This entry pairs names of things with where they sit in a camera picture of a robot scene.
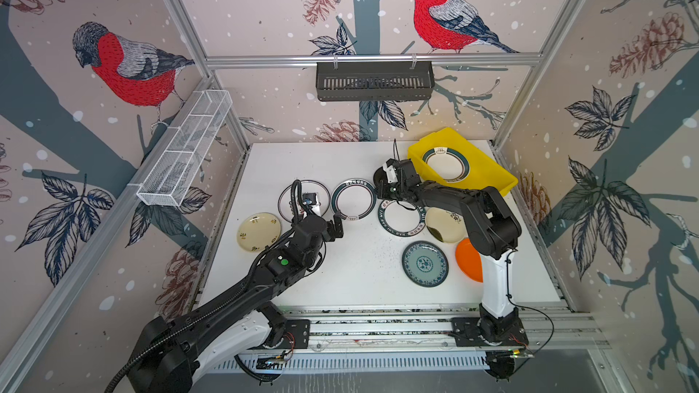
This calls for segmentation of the cream yellow small plate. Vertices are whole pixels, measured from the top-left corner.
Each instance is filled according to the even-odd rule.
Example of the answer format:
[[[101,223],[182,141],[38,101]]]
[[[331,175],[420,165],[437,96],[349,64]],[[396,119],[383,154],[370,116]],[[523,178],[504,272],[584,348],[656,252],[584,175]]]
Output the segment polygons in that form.
[[[249,252],[257,252],[277,242],[281,235],[280,219],[271,213],[261,212],[246,218],[238,227],[238,246]]]

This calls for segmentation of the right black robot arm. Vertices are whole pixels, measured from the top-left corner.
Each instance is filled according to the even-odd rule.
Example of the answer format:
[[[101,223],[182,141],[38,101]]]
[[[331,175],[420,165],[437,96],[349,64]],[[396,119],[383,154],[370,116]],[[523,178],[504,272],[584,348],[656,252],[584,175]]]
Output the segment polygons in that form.
[[[510,291],[511,254],[522,228],[495,187],[459,189],[423,181],[409,159],[389,159],[373,175],[380,199],[431,207],[462,217],[467,236],[482,257],[483,296],[479,329],[491,344],[504,341],[517,326],[519,311]]]

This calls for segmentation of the black hanging basket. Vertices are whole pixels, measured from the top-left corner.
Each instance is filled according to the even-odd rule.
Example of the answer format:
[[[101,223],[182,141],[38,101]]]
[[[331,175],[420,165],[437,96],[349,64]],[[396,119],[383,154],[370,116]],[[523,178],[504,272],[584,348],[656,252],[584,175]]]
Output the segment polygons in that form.
[[[322,102],[420,101],[435,88],[430,61],[318,63],[317,98]]]

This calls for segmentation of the aluminium corner post right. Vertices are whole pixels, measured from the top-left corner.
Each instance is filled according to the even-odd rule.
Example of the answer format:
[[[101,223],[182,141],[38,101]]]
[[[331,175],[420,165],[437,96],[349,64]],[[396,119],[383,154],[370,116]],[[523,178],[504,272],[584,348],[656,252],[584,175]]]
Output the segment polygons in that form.
[[[584,7],[585,1],[586,0],[564,0],[564,3],[562,3],[561,10],[553,24],[552,30],[542,45],[538,62],[532,67],[527,78],[524,79],[519,93],[513,100],[513,104],[505,116],[502,125],[498,129],[494,140],[491,142],[495,150],[500,151],[506,144],[519,117],[533,97],[535,89],[542,81],[548,68],[553,63],[562,42],[564,42],[565,37],[572,29],[575,19]]]

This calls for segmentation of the large white green-rim plate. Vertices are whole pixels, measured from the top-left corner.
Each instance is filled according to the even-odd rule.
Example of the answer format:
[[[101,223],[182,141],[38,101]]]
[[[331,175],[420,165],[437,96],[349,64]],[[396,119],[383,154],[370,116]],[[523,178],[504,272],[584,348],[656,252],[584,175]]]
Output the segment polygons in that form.
[[[434,147],[426,151],[422,161],[447,183],[465,180],[471,172],[468,159],[450,147]]]

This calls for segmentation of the black round plate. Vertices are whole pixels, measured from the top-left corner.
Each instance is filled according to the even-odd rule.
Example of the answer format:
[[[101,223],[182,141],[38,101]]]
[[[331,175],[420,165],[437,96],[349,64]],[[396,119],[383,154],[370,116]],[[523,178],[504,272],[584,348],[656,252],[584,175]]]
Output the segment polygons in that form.
[[[379,167],[373,175],[373,184],[377,191],[377,195],[382,197],[385,195],[386,189],[390,186],[388,176],[383,167]]]

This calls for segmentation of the horizontal aluminium bar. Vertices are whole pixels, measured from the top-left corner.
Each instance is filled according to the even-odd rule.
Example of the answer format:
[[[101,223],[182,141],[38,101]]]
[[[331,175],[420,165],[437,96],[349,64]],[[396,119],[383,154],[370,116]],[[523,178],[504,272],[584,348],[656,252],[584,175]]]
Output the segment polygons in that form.
[[[526,66],[533,67],[542,62],[538,53],[469,53],[449,55],[358,55],[358,56],[211,56],[205,60],[211,70],[240,68],[284,68],[315,67],[320,63],[385,63],[429,61],[438,66]]]

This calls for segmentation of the white plate dark green rim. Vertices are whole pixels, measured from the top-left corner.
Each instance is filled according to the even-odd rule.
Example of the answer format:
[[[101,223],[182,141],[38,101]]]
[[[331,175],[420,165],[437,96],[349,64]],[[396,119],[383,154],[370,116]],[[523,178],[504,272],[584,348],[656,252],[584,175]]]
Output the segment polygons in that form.
[[[391,235],[411,238],[424,230],[426,210],[406,202],[382,200],[378,207],[378,220],[383,229]]]

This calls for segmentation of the cream plate dark motif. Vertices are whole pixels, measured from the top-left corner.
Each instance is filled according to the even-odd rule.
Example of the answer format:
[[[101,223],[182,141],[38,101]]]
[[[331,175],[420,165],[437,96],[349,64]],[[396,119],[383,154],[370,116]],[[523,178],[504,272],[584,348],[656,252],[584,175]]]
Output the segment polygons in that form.
[[[457,213],[429,207],[425,223],[430,233],[442,243],[459,243],[467,238],[464,221]]]

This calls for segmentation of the orange plate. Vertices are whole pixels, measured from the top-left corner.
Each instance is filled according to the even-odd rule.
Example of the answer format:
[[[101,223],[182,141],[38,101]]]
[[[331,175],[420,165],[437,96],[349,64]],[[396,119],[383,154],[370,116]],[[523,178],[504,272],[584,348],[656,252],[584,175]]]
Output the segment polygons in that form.
[[[482,283],[482,260],[469,238],[464,238],[455,249],[455,258],[459,269],[471,280]]]

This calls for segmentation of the white plate red characters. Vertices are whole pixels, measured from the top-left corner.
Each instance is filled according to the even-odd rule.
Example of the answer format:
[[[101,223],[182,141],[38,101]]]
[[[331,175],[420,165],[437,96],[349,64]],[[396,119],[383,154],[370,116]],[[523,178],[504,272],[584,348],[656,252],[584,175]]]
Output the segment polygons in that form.
[[[331,193],[320,181],[304,179],[300,181],[300,185],[301,192],[295,190],[294,193],[291,193],[292,185],[289,185],[282,191],[278,198],[278,212],[281,218],[289,223],[293,222],[295,215],[298,215],[300,218],[306,215],[306,212],[300,205],[302,193],[314,192],[318,194],[318,199],[320,200],[320,214],[318,216],[320,217],[323,217],[331,206]]]

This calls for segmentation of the white plate green band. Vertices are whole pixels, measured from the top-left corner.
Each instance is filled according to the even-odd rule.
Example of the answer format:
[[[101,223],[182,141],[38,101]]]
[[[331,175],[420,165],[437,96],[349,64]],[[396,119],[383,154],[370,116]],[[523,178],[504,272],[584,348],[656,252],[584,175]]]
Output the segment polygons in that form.
[[[331,195],[334,214],[345,220],[361,220],[371,214],[377,203],[373,184],[362,178],[340,182]]]

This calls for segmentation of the teal patterned plate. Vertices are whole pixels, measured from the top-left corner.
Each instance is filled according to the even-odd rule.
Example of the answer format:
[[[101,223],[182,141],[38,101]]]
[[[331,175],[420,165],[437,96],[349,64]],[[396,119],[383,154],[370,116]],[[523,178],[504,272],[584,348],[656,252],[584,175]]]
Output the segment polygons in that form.
[[[420,287],[438,287],[449,274],[449,263],[444,252],[427,241],[411,243],[402,252],[405,275]]]

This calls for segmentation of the yellow plastic bin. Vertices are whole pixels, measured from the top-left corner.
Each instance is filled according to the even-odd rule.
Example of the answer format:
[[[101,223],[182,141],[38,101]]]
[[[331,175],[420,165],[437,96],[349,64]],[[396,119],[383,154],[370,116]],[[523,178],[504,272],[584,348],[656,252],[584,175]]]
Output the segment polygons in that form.
[[[445,182],[422,161],[423,154],[434,147],[450,147],[461,152],[471,165],[469,176],[458,183]],[[496,163],[484,151],[449,127],[431,133],[416,144],[411,145],[408,149],[408,157],[413,162],[415,170],[422,180],[435,181],[446,187],[460,189],[495,187],[505,197],[518,184],[515,176]]]

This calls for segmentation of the aluminium rail base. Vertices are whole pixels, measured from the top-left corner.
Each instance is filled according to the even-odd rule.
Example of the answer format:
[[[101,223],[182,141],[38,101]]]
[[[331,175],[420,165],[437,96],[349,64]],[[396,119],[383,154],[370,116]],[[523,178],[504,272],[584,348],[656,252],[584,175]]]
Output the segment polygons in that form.
[[[487,343],[471,309],[288,311],[279,338],[255,312],[217,338],[198,357],[194,379],[258,374],[477,370],[509,367],[546,350],[584,350],[597,356],[610,345],[593,318],[552,309],[526,310],[521,325]]]

